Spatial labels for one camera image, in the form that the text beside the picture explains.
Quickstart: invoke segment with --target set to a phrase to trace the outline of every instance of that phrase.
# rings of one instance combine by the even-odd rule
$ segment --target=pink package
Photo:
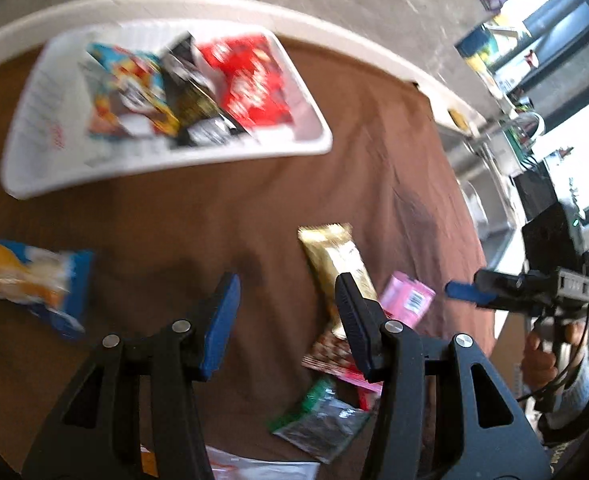
[[[433,298],[434,290],[397,271],[392,273],[379,302],[389,317],[414,328],[430,307]]]

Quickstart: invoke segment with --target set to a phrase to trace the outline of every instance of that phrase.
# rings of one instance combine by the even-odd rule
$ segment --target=white barcode label
[[[413,290],[410,293],[409,298],[407,298],[407,301],[405,302],[405,308],[411,310],[415,314],[419,314],[421,312],[421,309],[423,309],[424,301],[425,298],[423,297],[423,295],[419,294],[416,290]]]

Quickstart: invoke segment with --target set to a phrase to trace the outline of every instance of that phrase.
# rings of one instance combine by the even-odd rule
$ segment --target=blue gripper pad
[[[238,275],[229,275],[228,280],[218,286],[214,298],[218,300],[218,306],[206,334],[204,358],[200,366],[206,381],[221,365],[232,325],[237,317],[237,309],[241,303],[241,280]]]
[[[448,282],[445,286],[445,293],[453,300],[469,301],[480,306],[497,299],[496,294],[481,292],[473,283]]]

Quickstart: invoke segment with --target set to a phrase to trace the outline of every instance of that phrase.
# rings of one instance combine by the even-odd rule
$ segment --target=white plastic tray
[[[170,149],[165,137],[105,142],[86,127],[92,96],[80,64],[88,43],[160,53],[190,32],[197,43],[261,32],[284,72],[284,93],[293,123],[250,131],[252,137],[225,146]],[[92,25],[50,40],[37,60],[10,125],[1,161],[1,183],[15,198],[113,176],[178,166],[287,155],[327,153],[330,132],[319,107],[281,43],[258,25],[218,20],[145,20]]]

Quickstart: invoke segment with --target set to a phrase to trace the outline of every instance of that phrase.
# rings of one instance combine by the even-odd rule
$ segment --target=brown fabric
[[[315,374],[300,361],[327,322],[299,226],[350,222],[377,291],[394,270],[439,291],[422,333],[465,331],[491,350],[493,314],[441,293],[448,280],[470,280],[484,258],[427,98],[364,64],[284,44],[333,131],[327,155],[159,171],[24,202],[0,184],[0,237],[97,253],[82,342],[0,301],[0,451],[15,468],[91,344],[110,331],[155,332],[224,270],[241,275],[242,304],[222,369],[196,388],[207,443],[309,460],[266,430],[311,385]],[[0,67],[0,157],[36,55]],[[359,477],[371,426],[320,478]]]

